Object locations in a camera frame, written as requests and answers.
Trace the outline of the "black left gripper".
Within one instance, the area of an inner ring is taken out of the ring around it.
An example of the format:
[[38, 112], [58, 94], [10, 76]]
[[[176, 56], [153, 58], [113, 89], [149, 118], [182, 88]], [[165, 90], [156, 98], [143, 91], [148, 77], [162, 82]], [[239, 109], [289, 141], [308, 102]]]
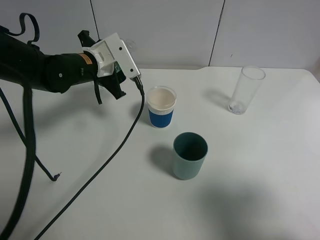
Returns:
[[[82, 30], [77, 37], [80, 41], [81, 47], [86, 49], [91, 48], [98, 42], [91, 38], [88, 30]], [[96, 81], [105, 89], [107, 89], [114, 96], [114, 98], [118, 100], [126, 95], [120, 86], [120, 84], [126, 80], [126, 77], [118, 62], [113, 63], [112, 66], [113, 72], [111, 75], [97, 77], [98, 67], [95, 64], [87, 65], [86, 75], [88, 75], [88, 78], [91, 81]]]

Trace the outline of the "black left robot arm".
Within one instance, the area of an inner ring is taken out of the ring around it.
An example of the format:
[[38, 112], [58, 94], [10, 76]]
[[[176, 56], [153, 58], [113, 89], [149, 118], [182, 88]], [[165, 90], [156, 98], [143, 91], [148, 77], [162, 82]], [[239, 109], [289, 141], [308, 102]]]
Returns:
[[120, 86], [126, 80], [124, 73], [112, 71], [110, 76], [98, 77], [98, 62], [91, 53], [47, 55], [8, 32], [0, 28], [1, 79], [20, 85], [27, 81], [32, 89], [61, 94], [71, 86], [94, 82], [117, 100], [125, 96]]

